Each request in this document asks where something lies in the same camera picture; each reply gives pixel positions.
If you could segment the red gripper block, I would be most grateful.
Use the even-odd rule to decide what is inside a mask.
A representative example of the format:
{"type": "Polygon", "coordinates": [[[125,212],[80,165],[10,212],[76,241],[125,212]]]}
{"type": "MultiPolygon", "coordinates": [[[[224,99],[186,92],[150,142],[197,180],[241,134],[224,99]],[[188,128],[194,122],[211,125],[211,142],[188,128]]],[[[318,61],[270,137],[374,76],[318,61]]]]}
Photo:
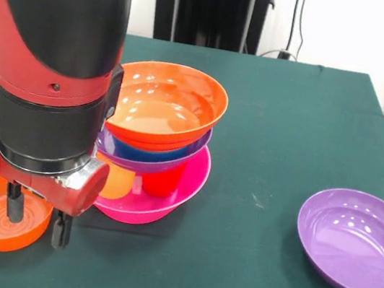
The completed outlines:
{"type": "Polygon", "coordinates": [[[6,187],[6,215],[11,223],[19,223],[24,216],[22,186],[36,192],[55,209],[51,245],[64,249],[69,244],[73,217],[85,212],[100,194],[110,172],[104,162],[91,157],[78,170],[63,175],[38,175],[15,168],[0,152],[0,176],[8,180],[6,187]]]}

